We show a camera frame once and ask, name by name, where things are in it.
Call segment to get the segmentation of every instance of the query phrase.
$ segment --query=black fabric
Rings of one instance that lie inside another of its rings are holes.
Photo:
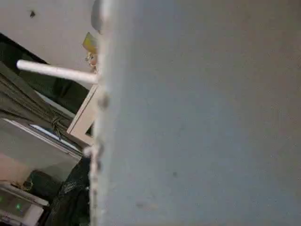
[[[30,183],[28,193],[47,200],[49,203],[52,203],[62,186],[61,181],[39,170],[32,171],[26,182]]]
[[[45,226],[84,226],[89,224],[90,159],[82,158],[63,183],[50,206]]]

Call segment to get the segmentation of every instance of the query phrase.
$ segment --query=white pipe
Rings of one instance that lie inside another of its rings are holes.
[[[80,72],[72,69],[40,64],[26,60],[18,60],[17,68],[63,79],[83,81],[92,84],[97,83],[97,75],[94,73]]]

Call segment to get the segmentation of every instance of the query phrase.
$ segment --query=dark spot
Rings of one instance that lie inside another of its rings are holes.
[[[103,97],[99,97],[98,106],[104,110],[109,106],[109,95],[107,93],[104,93]]]
[[[101,171],[101,169],[102,169],[102,163],[101,163],[100,159],[98,159],[97,160],[97,170]]]
[[[144,207],[144,203],[142,202],[137,202],[136,203],[136,207],[139,208],[139,209],[142,209]]]
[[[33,10],[31,10],[29,16],[30,18],[34,18],[36,16],[36,13]]]

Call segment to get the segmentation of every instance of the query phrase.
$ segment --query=white wall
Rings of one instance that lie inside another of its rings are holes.
[[[101,225],[298,225],[300,0],[111,2]]]
[[[22,184],[31,171],[32,168],[30,166],[0,153],[0,180]]]
[[[0,32],[49,64],[90,71],[82,42],[94,0],[2,0]],[[30,10],[36,16],[30,18]]]
[[[74,158],[3,120],[0,120],[0,153],[0,162],[9,157],[24,167],[39,169],[60,180],[65,180],[77,163]]]

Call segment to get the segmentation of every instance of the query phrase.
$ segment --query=curtain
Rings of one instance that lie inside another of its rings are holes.
[[[67,134],[72,118],[46,103],[22,78],[0,62],[0,117],[53,129],[80,150],[85,145]]]

